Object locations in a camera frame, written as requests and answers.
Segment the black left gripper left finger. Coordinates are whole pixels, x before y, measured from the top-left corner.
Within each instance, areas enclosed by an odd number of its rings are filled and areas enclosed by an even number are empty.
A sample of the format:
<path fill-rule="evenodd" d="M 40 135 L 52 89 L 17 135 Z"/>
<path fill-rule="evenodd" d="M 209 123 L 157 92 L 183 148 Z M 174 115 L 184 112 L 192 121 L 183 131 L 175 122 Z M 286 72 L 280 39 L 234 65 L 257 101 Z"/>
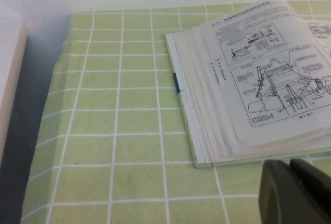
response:
<path fill-rule="evenodd" d="M 263 163 L 260 183 L 261 223 L 310 223 L 308 192 L 288 164 L 281 160 Z"/>

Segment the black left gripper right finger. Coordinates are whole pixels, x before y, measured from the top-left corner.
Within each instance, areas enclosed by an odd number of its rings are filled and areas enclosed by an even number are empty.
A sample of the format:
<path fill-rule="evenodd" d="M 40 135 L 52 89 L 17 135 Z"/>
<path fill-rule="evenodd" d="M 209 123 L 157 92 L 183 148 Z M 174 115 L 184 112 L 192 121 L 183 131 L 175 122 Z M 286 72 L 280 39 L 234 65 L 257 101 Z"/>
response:
<path fill-rule="evenodd" d="M 302 159 L 291 159 L 290 169 L 298 177 L 314 208 L 330 223 L 330 176 Z"/>

